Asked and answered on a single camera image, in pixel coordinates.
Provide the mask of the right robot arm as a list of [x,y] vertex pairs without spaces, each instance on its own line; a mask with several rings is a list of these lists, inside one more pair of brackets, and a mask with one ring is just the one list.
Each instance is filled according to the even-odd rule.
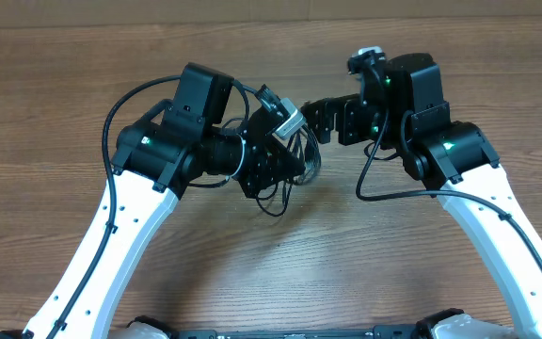
[[454,121],[438,64],[427,53],[386,58],[377,47],[352,55],[347,69],[357,94],[302,106],[321,142],[370,141],[394,150],[406,173],[422,183],[458,223],[498,285],[511,327],[451,309],[419,321],[416,338],[542,338],[542,239],[526,217],[501,159],[482,130]]

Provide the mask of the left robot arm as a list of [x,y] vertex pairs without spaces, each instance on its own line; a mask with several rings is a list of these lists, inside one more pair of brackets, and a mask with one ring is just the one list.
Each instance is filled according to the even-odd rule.
[[288,199],[314,176],[318,143],[290,100],[196,63],[175,81],[172,98],[103,144],[106,187],[85,237],[39,311],[2,337],[107,337],[145,249],[202,175],[256,202]]

